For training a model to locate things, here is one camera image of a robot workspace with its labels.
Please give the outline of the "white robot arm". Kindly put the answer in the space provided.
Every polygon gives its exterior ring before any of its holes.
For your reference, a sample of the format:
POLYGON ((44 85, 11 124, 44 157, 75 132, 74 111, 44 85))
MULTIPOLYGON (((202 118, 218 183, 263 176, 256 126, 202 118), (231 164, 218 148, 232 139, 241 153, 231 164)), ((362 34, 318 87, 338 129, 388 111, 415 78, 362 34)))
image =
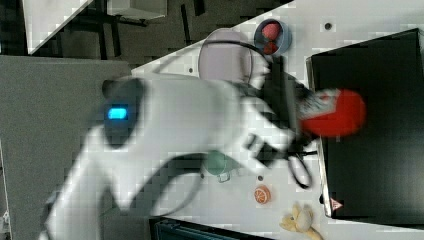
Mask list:
POLYGON ((47 207, 39 240, 100 240, 105 191, 126 211, 163 169, 196 166, 213 151, 264 172, 293 146, 295 106, 309 93, 278 67, 260 89, 178 74, 118 80, 47 207))

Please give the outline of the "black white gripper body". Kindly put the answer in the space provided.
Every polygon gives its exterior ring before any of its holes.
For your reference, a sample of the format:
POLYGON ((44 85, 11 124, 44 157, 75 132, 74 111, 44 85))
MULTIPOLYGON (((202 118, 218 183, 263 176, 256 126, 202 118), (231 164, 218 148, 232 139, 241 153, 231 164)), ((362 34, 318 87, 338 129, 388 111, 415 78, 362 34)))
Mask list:
POLYGON ((244 92, 248 97, 261 99, 270 108, 269 112, 260 111, 263 117, 279 130, 291 130, 295 136, 285 149, 278 149, 272 147, 270 143, 265 143, 255 158, 266 167, 270 167, 276 160, 296 157, 306 172, 309 172, 302 160, 303 148, 317 136, 304 132, 304 128, 300 126, 300 104, 311 97, 313 92, 284 71, 282 57, 273 57, 267 68, 270 72, 265 75, 262 88, 254 90, 252 87, 245 87, 244 92))

